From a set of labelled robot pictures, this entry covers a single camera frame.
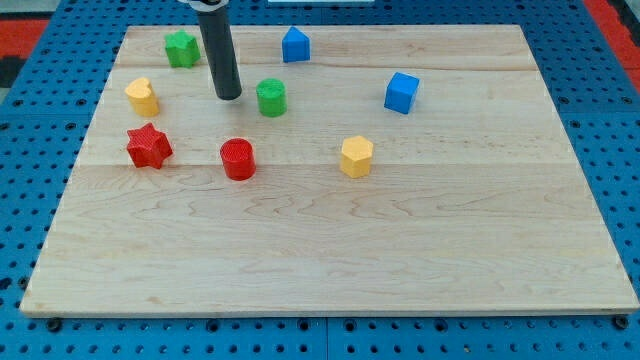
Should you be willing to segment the white rod mount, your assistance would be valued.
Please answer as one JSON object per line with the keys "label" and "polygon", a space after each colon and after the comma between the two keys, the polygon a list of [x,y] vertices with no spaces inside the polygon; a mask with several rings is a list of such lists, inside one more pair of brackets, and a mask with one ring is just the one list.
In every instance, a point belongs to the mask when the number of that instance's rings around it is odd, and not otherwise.
{"label": "white rod mount", "polygon": [[226,7],[229,0],[178,0],[188,4],[192,9],[219,9]]}

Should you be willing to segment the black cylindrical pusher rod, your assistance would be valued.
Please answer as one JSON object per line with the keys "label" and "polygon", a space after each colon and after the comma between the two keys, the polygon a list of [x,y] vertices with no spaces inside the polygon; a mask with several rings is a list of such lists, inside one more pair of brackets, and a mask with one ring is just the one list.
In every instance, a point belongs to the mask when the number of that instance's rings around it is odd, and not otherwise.
{"label": "black cylindrical pusher rod", "polygon": [[214,90],[222,100],[234,100],[242,94],[227,6],[219,9],[195,9],[205,46]]}

